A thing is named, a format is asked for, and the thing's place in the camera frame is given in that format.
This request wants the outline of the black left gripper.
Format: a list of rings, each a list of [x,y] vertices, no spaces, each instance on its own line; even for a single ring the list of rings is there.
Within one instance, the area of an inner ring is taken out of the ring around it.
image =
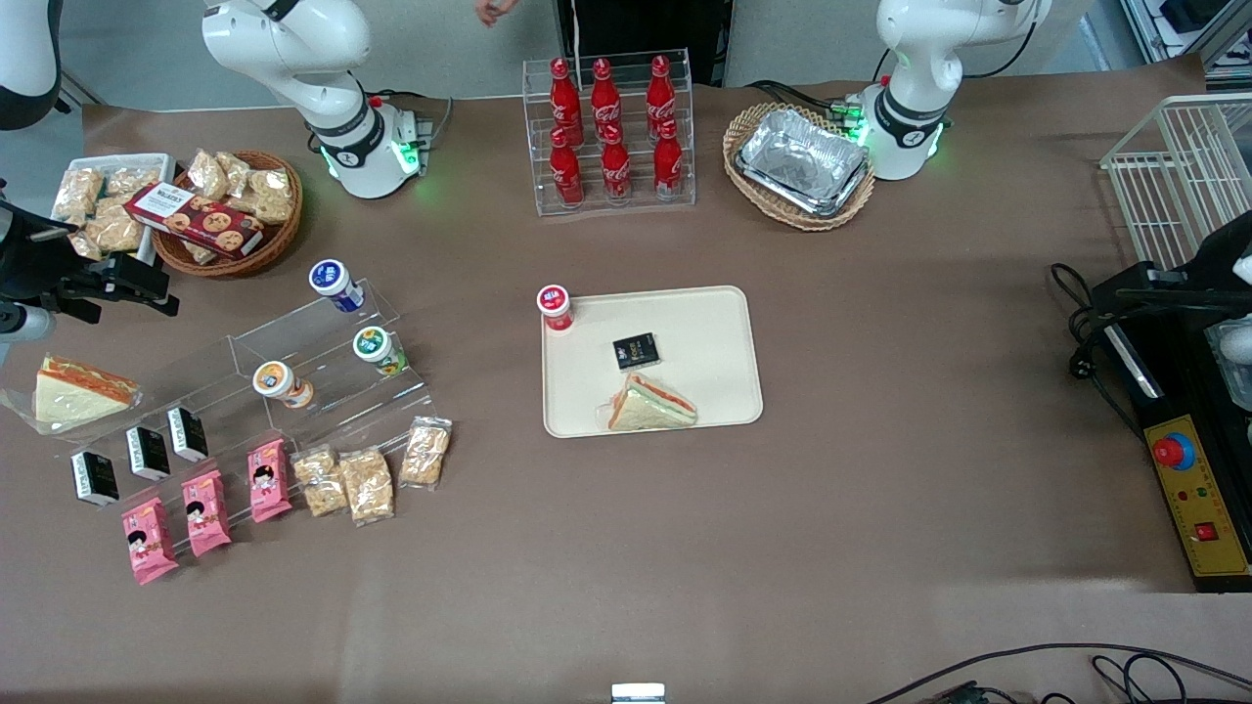
[[[1251,210],[1208,236],[1184,263],[1184,289],[1118,288],[1116,297],[1162,309],[1194,309],[1226,316],[1251,313],[1249,281],[1234,272],[1249,256]]]

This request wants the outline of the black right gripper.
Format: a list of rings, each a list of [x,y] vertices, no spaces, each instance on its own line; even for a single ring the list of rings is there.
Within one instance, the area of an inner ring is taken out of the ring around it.
[[[68,223],[51,220],[1,200],[1,294],[3,299],[38,299],[58,289],[81,269],[81,258],[68,241]],[[68,286],[68,316],[84,324],[99,324],[98,299],[145,306],[177,317],[180,299],[168,294],[169,276],[129,253],[114,252],[90,263],[90,273],[101,291]],[[151,294],[167,294],[156,299]]]

